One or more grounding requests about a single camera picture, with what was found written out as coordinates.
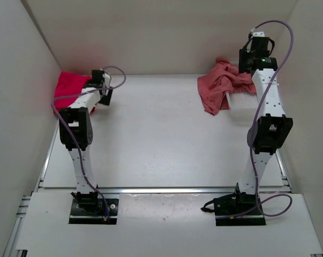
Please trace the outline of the light pink t shirt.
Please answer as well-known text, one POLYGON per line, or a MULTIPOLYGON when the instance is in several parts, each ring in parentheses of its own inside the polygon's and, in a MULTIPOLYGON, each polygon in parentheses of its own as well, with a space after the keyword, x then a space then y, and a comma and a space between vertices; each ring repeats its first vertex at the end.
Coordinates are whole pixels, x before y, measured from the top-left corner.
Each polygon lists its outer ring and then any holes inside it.
POLYGON ((204 111, 213 116, 229 109, 227 94, 256 94, 251 75, 239 73, 238 67, 224 58, 216 58, 214 67, 197 79, 197 88, 204 111))

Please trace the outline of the magenta t shirt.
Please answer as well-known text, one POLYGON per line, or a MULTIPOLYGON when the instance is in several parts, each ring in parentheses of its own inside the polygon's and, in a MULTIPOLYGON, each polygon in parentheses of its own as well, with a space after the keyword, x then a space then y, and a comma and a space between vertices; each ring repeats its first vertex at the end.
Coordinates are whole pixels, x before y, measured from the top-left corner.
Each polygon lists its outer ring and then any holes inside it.
MULTIPOLYGON (((62 71, 59 75, 55 88, 54 98, 61 96, 79 95, 84 84, 91 78, 91 76, 78 75, 75 73, 62 71)), ((56 100, 55 107, 58 111, 67 108, 76 99, 77 97, 56 100)))

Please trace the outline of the red t shirt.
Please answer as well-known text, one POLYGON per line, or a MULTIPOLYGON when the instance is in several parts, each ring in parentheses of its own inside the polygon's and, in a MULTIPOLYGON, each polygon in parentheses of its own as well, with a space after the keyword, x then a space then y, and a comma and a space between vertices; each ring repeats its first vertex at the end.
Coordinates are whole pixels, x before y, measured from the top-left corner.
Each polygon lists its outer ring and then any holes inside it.
POLYGON ((95 112, 95 109, 96 109, 96 105, 91 109, 90 115, 92 115, 95 112))

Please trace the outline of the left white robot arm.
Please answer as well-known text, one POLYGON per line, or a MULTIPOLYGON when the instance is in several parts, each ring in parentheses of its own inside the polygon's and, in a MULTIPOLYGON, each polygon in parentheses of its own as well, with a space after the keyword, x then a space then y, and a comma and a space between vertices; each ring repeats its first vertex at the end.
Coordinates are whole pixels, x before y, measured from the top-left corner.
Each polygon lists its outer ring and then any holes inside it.
POLYGON ((61 72, 54 97, 61 143, 68 150, 74 167, 77 187, 72 193, 76 204, 91 215, 108 215, 106 200, 95 182, 89 148, 93 141, 90 115, 97 104, 109 105, 112 95, 111 76, 104 70, 93 70, 90 76, 61 72))

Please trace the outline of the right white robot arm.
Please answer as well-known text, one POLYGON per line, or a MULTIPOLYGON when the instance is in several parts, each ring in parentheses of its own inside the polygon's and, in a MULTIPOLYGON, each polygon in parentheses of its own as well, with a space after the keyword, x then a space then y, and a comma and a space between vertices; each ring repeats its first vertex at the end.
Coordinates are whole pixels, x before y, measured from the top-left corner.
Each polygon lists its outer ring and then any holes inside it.
POLYGON ((275 43, 262 32, 252 33, 239 51, 239 72, 249 73, 257 92, 258 107, 247 133, 249 160, 237 184, 240 195, 231 199, 236 214, 249 209, 261 211, 258 189, 268 161, 282 147, 293 126, 285 115, 278 90, 278 65, 271 53, 275 43))

